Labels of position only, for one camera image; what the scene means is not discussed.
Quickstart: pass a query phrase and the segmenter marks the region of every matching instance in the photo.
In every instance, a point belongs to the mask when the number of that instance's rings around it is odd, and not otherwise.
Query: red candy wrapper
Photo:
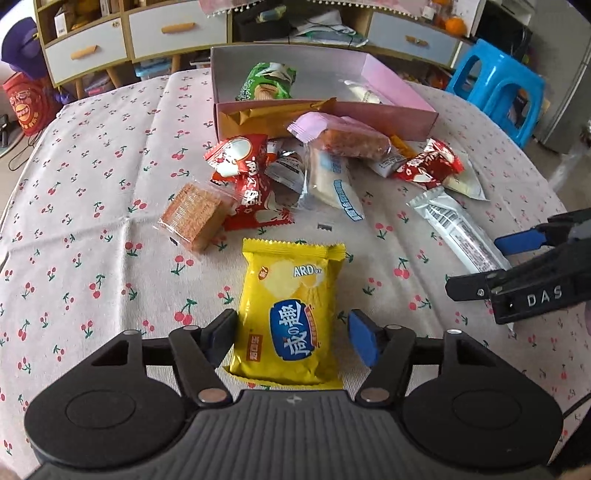
[[[251,134],[228,138],[203,158],[224,178],[262,171],[267,165],[267,136]]]
[[[293,223],[290,210],[276,204],[271,180],[264,173],[239,176],[236,193],[242,195],[242,202],[226,217],[226,231]]]
[[[460,157],[458,157],[455,152],[447,145],[445,142],[438,140],[437,138],[430,138],[427,141],[427,145],[424,149],[425,152],[439,152],[443,155],[445,163],[447,163],[450,168],[453,170],[452,173],[461,173],[464,171],[464,165],[462,165],[462,161]]]
[[[441,183],[429,175],[423,168],[423,159],[420,158],[424,153],[417,155],[412,160],[408,160],[404,165],[396,170],[392,177],[404,181],[411,181],[425,187],[427,190],[441,185]]]
[[[460,158],[452,149],[431,138],[422,153],[404,163],[392,176],[418,183],[428,190],[441,185],[449,175],[463,170]]]
[[[215,169],[214,183],[230,181],[241,202],[226,217],[227,231],[292,223],[289,209],[278,206],[271,190],[267,167],[267,136],[244,135],[224,140],[204,156]]]

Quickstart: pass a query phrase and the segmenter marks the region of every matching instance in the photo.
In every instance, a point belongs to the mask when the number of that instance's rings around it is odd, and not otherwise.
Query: round table
[[[525,154],[484,114],[446,92],[414,88],[440,113],[433,135],[464,149],[479,172],[489,202],[452,195],[491,238],[564,211]],[[446,277],[466,269],[406,205],[421,190],[360,164],[353,185],[365,210],[362,222],[335,222],[327,231],[318,228],[321,214],[296,213],[291,225],[221,233],[201,258],[170,242],[154,228],[158,217],[186,181],[212,174],[202,158],[216,142],[212,103],[209,70],[179,72],[65,107],[38,143],[5,211],[0,239],[0,258],[6,256],[1,462],[22,476],[35,468],[22,426],[28,403],[122,330],[167,336],[182,321],[204,326],[223,309],[237,309],[245,237],[346,244],[334,349],[350,391],[368,373],[346,336],[354,308],[379,325],[397,323],[420,336],[461,328],[540,384],[563,410],[589,391],[582,306],[518,322],[511,332],[495,324],[484,301],[451,301]],[[174,385],[169,368],[148,373]],[[222,369],[219,375],[235,394],[258,388]],[[436,375],[436,367],[417,368],[411,386]],[[566,420],[559,447],[586,410]]]

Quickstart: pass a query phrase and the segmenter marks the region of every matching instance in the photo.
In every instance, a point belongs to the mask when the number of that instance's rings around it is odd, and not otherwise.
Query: pink snack wrapper
[[[309,112],[287,127],[298,140],[339,157],[382,161],[392,150],[390,139],[348,116]]]

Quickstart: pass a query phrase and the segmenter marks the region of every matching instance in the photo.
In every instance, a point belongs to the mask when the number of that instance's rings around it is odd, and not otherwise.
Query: open cardboard box
[[[290,100],[237,102],[248,73],[259,62],[284,63],[297,70]],[[387,104],[356,101],[342,80],[368,85]],[[212,82],[218,139],[227,138],[220,128],[220,113],[286,103],[337,98],[334,115],[350,116],[387,135],[423,141],[438,113],[398,75],[368,53],[343,48],[307,45],[247,44],[212,47]]]

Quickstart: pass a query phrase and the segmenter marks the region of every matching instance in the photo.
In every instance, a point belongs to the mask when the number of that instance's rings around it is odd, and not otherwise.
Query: snack
[[[217,125],[220,138],[247,134],[266,134],[269,138],[290,137],[287,125],[307,112],[331,111],[336,98],[320,102],[298,102],[287,105],[246,108],[232,113],[218,111]]]
[[[267,136],[251,134],[221,141],[204,156],[224,178],[264,170],[267,164]]]
[[[366,85],[354,82],[353,80],[343,80],[343,83],[355,96],[359,102],[363,103],[383,103],[380,95],[371,90]]]
[[[475,200],[486,200],[486,195],[482,189],[482,185],[480,185],[476,170],[474,170],[472,162],[470,162],[467,155],[465,158],[462,158],[462,164],[465,167],[464,171],[449,175],[443,180],[443,186],[455,192],[463,193]]]
[[[267,165],[265,173],[269,178],[291,188],[294,192],[301,193],[304,188],[304,162],[300,156],[293,152],[282,156],[273,163]]]
[[[331,352],[345,246],[245,239],[231,374],[262,385],[342,388]]]
[[[439,186],[408,202],[441,235],[469,273],[511,268],[485,231]]]
[[[392,147],[392,151],[386,160],[381,162],[368,162],[366,165],[376,172],[381,177],[387,178],[396,171],[400,165],[406,162],[407,158],[402,155],[396,147]]]
[[[298,207],[316,210],[317,201],[342,209],[357,222],[363,220],[363,208],[351,186],[348,159],[324,150],[309,148],[304,189]]]
[[[236,100],[291,98],[296,71],[282,63],[257,63],[248,74]]]
[[[188,250],[200,253],[221,228],[233,202],[221,192],[187,183],[158,220],[158,227]]]
[[[292,223],[291,212],[278,206],[267,167],[267,136],[259,134],[228,138],[205,154],[214,169],[212,181],[234,183],[239,204],[224,221],[227,231]]]
[[[264,173],[236,178],[235,192],[242,201],[223,223],[226,231],[293,223],[289,208],[278,205],[271,180]]]
[[[279,150],[283,145],[282,138],[275,138],[274,140],[267,140],[267,165],[277,160]]]
[[[287,129],[301,142],[339,157],[382,161],[392,148],[386,135],[348,116],[309,112]]]
[[[441,185],[441,182],[429,175],[423,168],[423,155],[438,154],[419,154],[415,158],[407,160],[403,165],[398,167],[396,172],[392,174],[393,178],[416,183],[427,190]]]
[[[430,138],[427,140],[427,145],[425,146],[424,151],[426,153],[439,152],[453,173],[461,173],[464,170],[464,166],[462,165],[460,157],[455,154],[449,145],[447,145],[445,142],[442,142],[441,140],[438,140],[437,138]],[[439,178],[439,176],[436,174],[432,173],[432,175],[436,178]]]

